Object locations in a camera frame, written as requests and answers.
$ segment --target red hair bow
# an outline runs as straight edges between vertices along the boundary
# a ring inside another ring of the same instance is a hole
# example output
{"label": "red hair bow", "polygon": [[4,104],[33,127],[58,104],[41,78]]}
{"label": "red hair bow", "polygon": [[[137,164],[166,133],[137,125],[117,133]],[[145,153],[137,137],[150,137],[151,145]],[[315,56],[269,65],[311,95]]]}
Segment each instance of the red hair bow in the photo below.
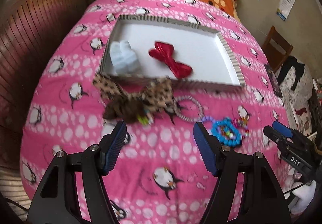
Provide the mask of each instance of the red hair bow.
{"label": "red hair bow", "polygon": [[149,55],[164,62],[178,79],[186,78],[192,73],[192,68],[172,58],[174,47],[172,44],[156,41],[155,49],[149,50]]}

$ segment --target chair backrest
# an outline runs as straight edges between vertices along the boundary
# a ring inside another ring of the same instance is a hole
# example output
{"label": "chair backrest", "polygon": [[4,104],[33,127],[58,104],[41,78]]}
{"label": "chair backrest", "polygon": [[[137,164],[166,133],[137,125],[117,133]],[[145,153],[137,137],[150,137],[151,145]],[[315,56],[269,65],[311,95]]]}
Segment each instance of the chair backrest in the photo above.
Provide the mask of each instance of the chair backrest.
{"label": "chair backrest", "polygon": [[[281,53],[277,50],[270,41],[275,41],[285,53]],[[269,65],[272,67],[273,71],[276,72],[279,67],[282,66],[286,58],[291,54],[293,46],[289,44],[275,29],[274,26],[270,29],[267,38],[262,46],[263,52],[266,55]]]}

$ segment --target patterned cloth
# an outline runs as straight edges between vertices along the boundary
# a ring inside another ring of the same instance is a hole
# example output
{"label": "patterned cloth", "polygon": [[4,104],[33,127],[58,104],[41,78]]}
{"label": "patterned cloth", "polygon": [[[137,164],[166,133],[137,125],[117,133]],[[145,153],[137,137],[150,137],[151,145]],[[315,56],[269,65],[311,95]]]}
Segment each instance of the patterned cloth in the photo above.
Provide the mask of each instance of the patterned cloth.
{"label": "patterned cloth", "polygon": [[[193,15],[202,25],[221,31],[239,62],[247,86],[239,93],[174,90],[174,96],[192,95],[201,103],[205,115],[216,120],[227,116],[244,119],[250,133],[236,151],[247,154],[262,151],[283,184],[288,165],[280,162],[277,147],[263,135],[263,128],[272,124],[275,114],[287,125],[286,112],[269,84],[264,67],[266,57],[242,24],[201,1],[189,4],[185,0],[97,0],[54,53],[35,90],[21,145],[21,174],[28,196],[33,197],[58,150],[81,152],[112,131],[113,123],[102,119],[105,104],[100,92],[92,85],[115,25],[106,16],[144,13],[183,21]],[[125,89],[138,90],[132,86]],[[197,115],[195,104],[184,101],[180,104],[187,108],[184,114]],[[163,115],[155,118],[151,126],[128,125],[128,144],[122,148],[114,170],[104,178],[115,212],[123,219],[121,223],[200,220],[216,178],[207,172],[202,161],[192,135],[193,124],[177,117],[174,122],[175,125]],[[212,126],[206,122],[205,127]],[[82,216],[89,219],[80,174],[77,188]],[[238,213],[242,189],[240,174],[230,218]]]}

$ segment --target beaded bracelet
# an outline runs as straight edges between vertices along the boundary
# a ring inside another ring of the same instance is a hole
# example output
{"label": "beaded bracelet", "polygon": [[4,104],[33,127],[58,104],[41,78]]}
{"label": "beaded bracelet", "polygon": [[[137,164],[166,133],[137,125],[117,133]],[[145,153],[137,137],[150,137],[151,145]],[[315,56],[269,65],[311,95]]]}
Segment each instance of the beaded bracelet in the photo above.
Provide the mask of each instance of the beaded bracelet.
{"label": "beaded bracelet", "polygon": [[194,97],[190,96],[190,95],[185,95],[185,96],[179,96],[179,97],[176,97],[175,98],[175,101],[176,102],[179,102],[179,101],[183,101],[183,100],[189,100],[189,101],[192,101],[194,104],[197,105],[198,109],[199,109],[199,117],[195,117],[195,118],[189,118],[187,116],[184,116],[182,115],[181,111],[179,110],[179,108],[177,107],[177,105],[174,106],[174,112],[175,114],[178,116],[178,118],[180,118],[181,120],[183,121],[186,121],[186,122],[197,122],[197,121],[201,121],[201,119],[204,117],[204,113],[203,113],[203,108],[200,104],[199,101],[197,101]]}

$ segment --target blue gripper pad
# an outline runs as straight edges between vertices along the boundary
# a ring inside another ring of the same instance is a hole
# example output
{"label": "blue gripper pad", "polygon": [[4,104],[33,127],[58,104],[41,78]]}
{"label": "blue gripper pad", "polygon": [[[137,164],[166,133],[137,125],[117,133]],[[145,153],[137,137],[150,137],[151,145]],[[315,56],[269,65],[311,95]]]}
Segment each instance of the blue gripper pad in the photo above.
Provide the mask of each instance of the blue gripper pad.
{"label": "blue gripper pad", "polygon": [[200,151],[201,157],[203,159],[203,162],[206,166],[207,171],[209,171],[212,175],[216,175],[217,174],[216,155],[212,152],[205,138],[205,134],[209,135],[209,133],[207,132],[207,130],[203,125],[202,127],[203,128],[201,128],[197,123],[195,123],[194,132],[193,132],[194,139],[197,143],[198,149]]}
{"label": "blue gripper pad", "polygon": [[283,125],[282,123],[280,123],[278,121],[273,122],[273,129],[277,130],[280,134],[282,134],[283,136],[285,136],[287,138],[293,137],[292,131],[288,127],[286,127],[285,125]]}

